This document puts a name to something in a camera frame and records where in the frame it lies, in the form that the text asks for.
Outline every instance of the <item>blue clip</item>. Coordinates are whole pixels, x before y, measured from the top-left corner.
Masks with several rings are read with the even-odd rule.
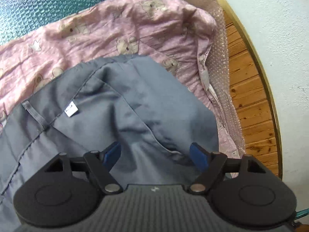
[[[104,151],[101,152],[100,156],[103,155],[103,166],[110,171],[121,156],[121,146],[119,142],[112,143]]]
[[[204,148],[197,143],[192,143],[190,146],[190,158],[194,165],[201,171],[205,171],[209,167],[209,155]]]

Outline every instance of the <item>wooden floorboard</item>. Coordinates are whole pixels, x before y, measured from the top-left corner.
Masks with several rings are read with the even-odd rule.
[[[302,224],[299,228],[296,229],[296,232],[309,232],[309,225]]]
[[[230,64],[230,94],[240,120],[246,153],[278,176],[274,125],[265,90],[244,41],[224,12]]]

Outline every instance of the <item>metal screw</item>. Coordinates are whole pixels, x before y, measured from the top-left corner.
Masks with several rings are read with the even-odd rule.
[[[120,186],[117,184],[108,184],[104,187],[106,192],[114,193],[120,190]]]
[[[205,191],[206,187],[202,184],[193,184],[190,189],[193,191],[193,192],[196,192],[196,193],[199,193],[199,192],[203,192]]]

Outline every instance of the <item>teddy bear print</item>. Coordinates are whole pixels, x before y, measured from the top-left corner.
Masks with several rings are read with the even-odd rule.
[[[71,22],[60,25],[59,30],[61,37],[67,39],[71,44],[76,43],[78,36],[90,34],[90,30],[81,17],[75,17]]]
[[[54,68],[53,71],[52,71],[52,74],[53,74],[52,79],[55,79],[56,77],[58,77],[62,73],[63,73],[63,69],[61,69],[59,67]]]
[[[44,79],[41,74],[38,74],[34,79],[34,86],[33,86],[33,93],[36,93],[38,90],[40,90],[43,86],[48,84],[51,81],[50,78]]]
[[[171,34],[172,31],[168,32],[167,30],[164,30],[163,32],[160,32],[160,35],[158,36],[158,42],[164,43],[168,39],[168,34]]]
[[[162,0],[146,0],[140,1],[139,3],[140,5],[142,5],[143,10],[147,13],[150,19],[153,19],[155,17],[154,15],[158,10],[167,10]]]
[[[183,32],[181,33],[181,35],[185,37],[188,34],[194,35],[196,27],[193,23],[184,23],[182,29],[183,29]]]
[[[176,70],[177,70],[178,65],[179,65],[179,62],[173,57],[169,57],[168,59],[163,61],[164,68],[168,72],[172,73],[173,76],[176,75]]]
[[[45,78],[44,79],[41,74],[38,74],[34,79],[34,86],[33,86],[32,92],[33,93],[37,92],[38,90],[40,90],[42,87],[47,85],[49,82],[51,82],[53,79],[55,79],[56,77],[58,77],[62,73],[63,73],[63,69],[56,67],[52,70],[52,74],[53,74],[52,78]]]
[[[138,42],[136,37],[131,36],[129,42],[126,40],[117,38],[117,51],[119,54],[135,54],[138,53]]]
[[[114,18],[122,17],[123,10],[124,9],[120,6],[116,7],[114,12],[113,12]]]

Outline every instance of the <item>gold trim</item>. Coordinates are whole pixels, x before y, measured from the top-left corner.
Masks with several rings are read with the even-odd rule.
[[[220,6],[225,10],[227,15],[232,19],[234,26],[236,27],[245,45],[247,46],[247,49],[254,61],[254,64],[262,80],[264,90],[266,93],[266,97],[267,97],[267,100],[270,106],[272,122],[274,124],[274,132],[275,132],[275,138],[276,138],[276,143],[277,143],[277,153],[278,153],[278,176],[280,179],[282,179],[282,144],[281,144],[281,135],[280,135],[280,129],[279,129],[279,121],[278,121],[278,115],[277,115],[277,111],[275,107],[275,102],[273,99],[273,95],[270,89],[270,84],[268,82],[265,70],[263,68],[262,62],[259,58],[259,55],[257,54],[257,51],[248,33],[246,32],[244,26],[241,24],[239,18],[237,17],[237,15],[235,14],[231,6],[228,4],[226,0],[217,0],[217,1],[220,4]]]

